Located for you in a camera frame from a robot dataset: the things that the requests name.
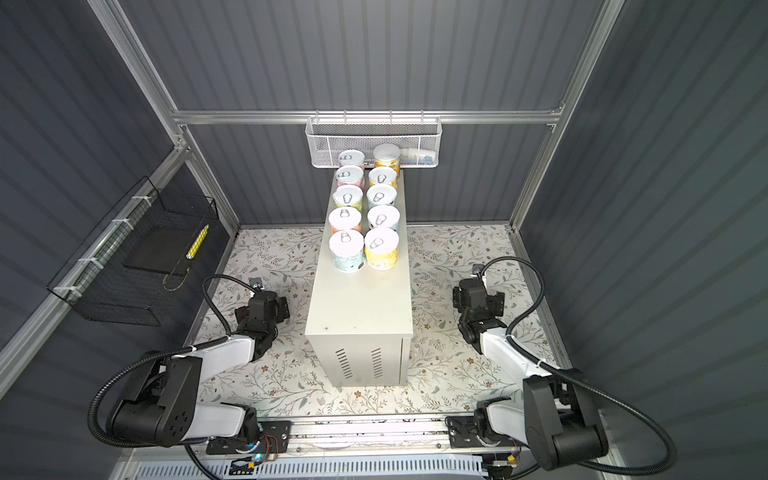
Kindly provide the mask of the teal label can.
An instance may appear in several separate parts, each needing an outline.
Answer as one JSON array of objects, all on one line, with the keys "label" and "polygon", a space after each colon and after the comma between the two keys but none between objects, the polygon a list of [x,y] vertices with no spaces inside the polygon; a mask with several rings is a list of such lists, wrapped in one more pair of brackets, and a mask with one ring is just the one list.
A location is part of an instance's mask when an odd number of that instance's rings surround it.
[{"label": "teal label can", "polygon": [[397,199],[397,189],[388,184],[373,185],[367,190],[366,197],[370,208],[393,206]]}]

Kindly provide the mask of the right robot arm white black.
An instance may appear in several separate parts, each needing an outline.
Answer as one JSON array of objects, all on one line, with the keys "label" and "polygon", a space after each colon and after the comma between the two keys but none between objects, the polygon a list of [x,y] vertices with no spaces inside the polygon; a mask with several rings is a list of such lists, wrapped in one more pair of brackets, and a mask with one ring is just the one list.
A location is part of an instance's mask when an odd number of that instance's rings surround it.
[{"label": "right robot arm white black", "polygon": [[513,378],[522,399],[496,398],[477,404],[470,431],[487,444],[513,440],[526,445],[548,471],[605,456],[602,420],[589,393],[544,371],[510,345],[500,320],[504,295],[489,295],[484,281],[462,279],[453,288],[463,339]]}]

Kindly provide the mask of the pink label can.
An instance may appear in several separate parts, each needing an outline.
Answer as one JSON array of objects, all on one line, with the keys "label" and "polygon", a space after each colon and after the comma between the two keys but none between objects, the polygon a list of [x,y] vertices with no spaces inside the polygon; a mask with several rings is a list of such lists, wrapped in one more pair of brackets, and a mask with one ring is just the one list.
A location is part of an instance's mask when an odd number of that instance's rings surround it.
[{"label": "pink label can", "polygon": [[365,154],[360,150],[344,150],[339,153],[337,159],[340,166],[357,166],[365,168]]},{"label": "pink label can", "polygon": [[363,190],[365,188],[364,169],[357,165],[345,165],[338,168],[335,172],[336,184],[341,186],[356,186]]}]

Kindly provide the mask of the yellow label can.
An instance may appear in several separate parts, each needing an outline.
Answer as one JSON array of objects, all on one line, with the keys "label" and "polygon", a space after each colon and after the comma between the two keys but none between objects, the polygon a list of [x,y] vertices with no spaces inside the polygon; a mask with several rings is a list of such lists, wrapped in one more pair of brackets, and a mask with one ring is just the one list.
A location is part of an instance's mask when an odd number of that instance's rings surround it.
[{"label": "yellow label can", "polygon": [[340,185],[332,194],[337,208],[350,207],[361,211],[363,208],[363,191],[356,185]]}]

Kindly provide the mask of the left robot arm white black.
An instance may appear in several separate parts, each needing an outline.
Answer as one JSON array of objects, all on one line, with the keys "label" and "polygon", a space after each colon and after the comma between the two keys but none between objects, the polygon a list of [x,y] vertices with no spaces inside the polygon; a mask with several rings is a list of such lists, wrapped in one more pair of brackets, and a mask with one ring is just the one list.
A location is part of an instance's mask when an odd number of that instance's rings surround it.
[{"label": "left robot arm white black", "polygon": [[256,448],[263,434],[252,407],[200,403],[200,384],[225,371],[253,363],[272,347],[278,325],[290,317],[287,299],[257,291],[235,310],[237,329],[220,341],[193,346],[189,352],[149,361],[123,375],[105,433],[136,446],[171,447],[197,440],[227,439],[239,450]]}]

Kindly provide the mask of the pink label can front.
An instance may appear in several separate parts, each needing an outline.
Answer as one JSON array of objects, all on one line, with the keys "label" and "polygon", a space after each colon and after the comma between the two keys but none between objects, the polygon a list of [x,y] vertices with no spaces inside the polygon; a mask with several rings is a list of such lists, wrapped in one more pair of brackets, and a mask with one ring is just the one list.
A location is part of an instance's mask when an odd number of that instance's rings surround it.
[{"label": "pink label can front", "polygon": [[344,150],[339,153],[337,159],[340,166],[357,166],[365,168],[365,154],[360,150]]}]

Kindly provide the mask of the orange label can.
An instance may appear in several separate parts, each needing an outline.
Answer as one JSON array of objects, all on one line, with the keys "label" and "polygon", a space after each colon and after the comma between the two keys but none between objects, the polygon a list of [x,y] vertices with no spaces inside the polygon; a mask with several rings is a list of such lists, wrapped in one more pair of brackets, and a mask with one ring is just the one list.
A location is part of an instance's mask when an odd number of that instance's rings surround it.
[{"label": "orange label can", "polygon": [[393,169],[396,173],[400,172],[400,156],[401,149],[392,143],[384,143],[377,145],[373,149],[374,166],[388,167]]}]

